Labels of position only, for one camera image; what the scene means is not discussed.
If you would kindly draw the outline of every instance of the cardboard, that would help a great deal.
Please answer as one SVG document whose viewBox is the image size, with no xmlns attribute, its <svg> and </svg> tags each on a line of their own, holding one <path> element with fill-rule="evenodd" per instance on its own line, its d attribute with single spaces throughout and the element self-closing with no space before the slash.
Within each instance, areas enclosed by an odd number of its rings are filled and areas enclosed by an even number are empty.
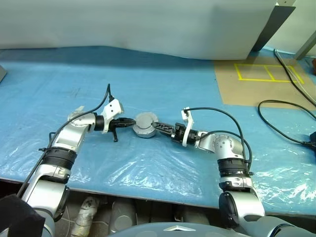
<svg viewBox="0 0 316 237">
<path fill-rule="evenodd" d="M 295 59 L 284 59 L 284 62 L 300 80 L 305 90 L 316 99 L 316 86 L 297 61 Z M 214 65 L 224 104 L 258 106 L 263 100 L 275 99 L 293 102 L 309 110 L 316 110 L 295 89 L 284 68 L 273 57 L 248 57 L 245 60 L 238 61 L 214 61 Z M 264 106 L 294 108 L 286 104 L 272 103 L 267 103 Z"/>
</svg>

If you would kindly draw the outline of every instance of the gray round object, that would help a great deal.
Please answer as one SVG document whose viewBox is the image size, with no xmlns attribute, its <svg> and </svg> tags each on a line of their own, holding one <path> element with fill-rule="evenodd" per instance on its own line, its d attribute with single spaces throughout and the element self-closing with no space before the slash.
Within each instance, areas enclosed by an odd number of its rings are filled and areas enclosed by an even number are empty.
<svg viewBox="0 0 316 237">
<path fill-rule="evenodd" d="M 150 138 L 156 134 L 156 130 L 152 126 L 153 122 L 158 122 L 158 117 L 151 112 L 143 112 L 136 116 L 136 124 L 133 125 L 133 130 L 137 136 L 142 138 Z"/>
</svg>

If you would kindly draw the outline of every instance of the table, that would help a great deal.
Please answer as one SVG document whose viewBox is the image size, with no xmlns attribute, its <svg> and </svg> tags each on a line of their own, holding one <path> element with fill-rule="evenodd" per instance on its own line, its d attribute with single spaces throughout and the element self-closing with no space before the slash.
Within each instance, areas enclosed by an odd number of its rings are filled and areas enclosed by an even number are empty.
<svg viewBox="0 0 316 237">
<path fill-rule="evenodd" d="M 267 50 L 260 54 L 272 56 Z M 151 111 L 169 124 L 182 122 L 181 109 L 210 106 L 231 113 L 250 143 L 253 181 L 267 211 L 316 213 L 316 163 L 313 151 L 273 132 L 255 107 L 224 105 L 211 61 L 111 47 L 70 47 L 0 51 L 7 75 L 0 83 L 0 178 L 23 181 L 40 157 L 38 148 L 77 107 L 95 107 L 111 84 L 124 117 Z M 305 61 L 301 66 L 307 69 Z M 263 108 L 268 119 L 298 139 L 316 129 L 297 110 Z M 193 111 L 197 130 L 230 130 L 222 114 Z M 68 185 L 125 197 L 197 206 L 218 206 L 219 173 L 214 154 L 184 148 L 158 134 L 137 137 L 131 128 L 112 134 L 87 134 Z"/>
</svg>

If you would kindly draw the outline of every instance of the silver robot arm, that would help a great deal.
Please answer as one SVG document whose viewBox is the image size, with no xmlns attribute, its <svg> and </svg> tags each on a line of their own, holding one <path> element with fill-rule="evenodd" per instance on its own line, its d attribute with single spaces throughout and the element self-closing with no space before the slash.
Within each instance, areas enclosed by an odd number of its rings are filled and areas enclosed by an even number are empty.
<svg viewBox="0 0 316 237">
<path fill-rule="evenodd" d="M 83 113 L 82 109 L 83 107 L 79 107 L 75 110 L 68 120 Z M 66 184 L 85 134 L 94 130 L 101 130 L 102 133 L 111 131 L 117 141 L 116 120 L 113 119 L 122 112 L 119 101 L 113 99 L 104 107 L 100 116 L 89 113 L 67 124 L 57 135 L 51 148 L 44 151 L 42 162 L 22 196 L 23 201 L 45 218 L 43 237 L 55 236 L 54 222 L 64 213 L 70 192 Z"/>
<path fill-rule="evenodd" d="M 217 155 L 219 187 L 223 190 L 219 209 L 225 226 L 252 237 L 316 237 L 279 218 L 266 216 L 242 155 L 241 142 L 226 134 L 209 134 L 200 139 L 207 132 L 192 130 L 193 118 L 188 108 L 181 111 L 188 126 L 155 122 L 153 127 L 184 147 L 190 144 Z"/>
</svg>

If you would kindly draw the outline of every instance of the blue tablecloth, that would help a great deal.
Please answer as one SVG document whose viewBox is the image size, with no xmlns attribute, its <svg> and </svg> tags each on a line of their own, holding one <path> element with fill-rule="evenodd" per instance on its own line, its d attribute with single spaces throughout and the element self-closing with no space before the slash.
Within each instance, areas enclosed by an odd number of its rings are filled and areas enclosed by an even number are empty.
<svg viewBox="0 0 316 237">
<path fill-rule="evenodd" d="M 263 50 L 261 55 L 272 56 Z M 255 107 L 224 105 L 211 61 L 110 47 L 0 51 L 8 74 L 0 83 L 0 178 L 23 181 L 67 115 L 95 107 L 111 84 L 124 117 L 151 111 L 169 124 L 182 122 L 186 106 L 223 109 L 239 121 L 250 143 L 253 181 L 267 211 L 316 213 L 314 153 L 268 128 Z M 301 66 L 307 69 L 303 60 Z M 268 119 L 298 139 L 316 130 L 298 110 L 263 108 Z M 194 129 L 237 132 L 227 117 L 194 111 Z M 184 148 L 158 134 L 137 137 L 131 128 L 89 133 L 72 169 L 69 186 L 105 194 L 218 206 L 219 173 L 214 154 Z"/>
</svg>

